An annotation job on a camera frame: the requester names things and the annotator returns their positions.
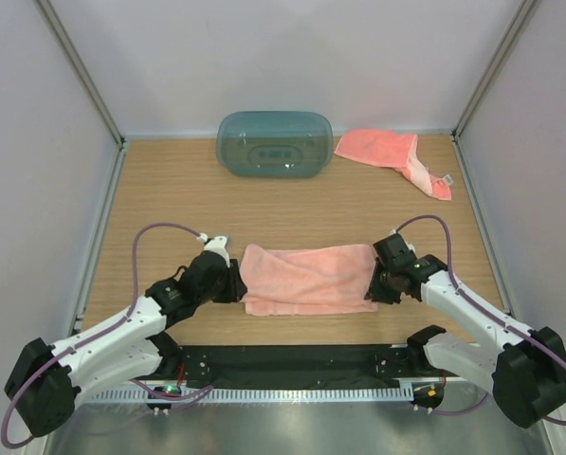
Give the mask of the long pink towel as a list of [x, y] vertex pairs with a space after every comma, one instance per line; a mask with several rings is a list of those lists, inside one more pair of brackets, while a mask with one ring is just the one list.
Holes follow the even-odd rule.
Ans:
[[242, 297], [254, 317], [373, 313], [365, 298], [375, 267], [364, 244], [321, 249], [267, 250], [246, 247], [240, 265]]

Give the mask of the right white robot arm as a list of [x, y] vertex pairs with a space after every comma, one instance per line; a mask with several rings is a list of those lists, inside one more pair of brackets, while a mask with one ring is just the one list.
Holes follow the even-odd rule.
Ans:
[[451, 318], [473, 338], [466, 343], [429, 327], [406, 352], [409, 369], [454, 373], [489, 393], [512, 423], [529, 428], [566, 404], [566, 350], [554, 330], [534, 330], [465, 286], [450, 261], [392, 232], [374, 243], [375, 267], [366, 297], [394, 304], [407, 295]]

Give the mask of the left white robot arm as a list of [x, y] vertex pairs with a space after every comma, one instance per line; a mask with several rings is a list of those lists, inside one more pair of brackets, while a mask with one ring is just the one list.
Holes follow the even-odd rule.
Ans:
[[102, 391], [142, 376], [173, 377], [182, 350], [167, 329], [206, 302], [237, 302], [245, 292], [237, 260], [202, 251], [102, 323], [51, 344], [41, 338], [26, 344], [4, 386], [6, 414], [17, 413], [39, 438]]

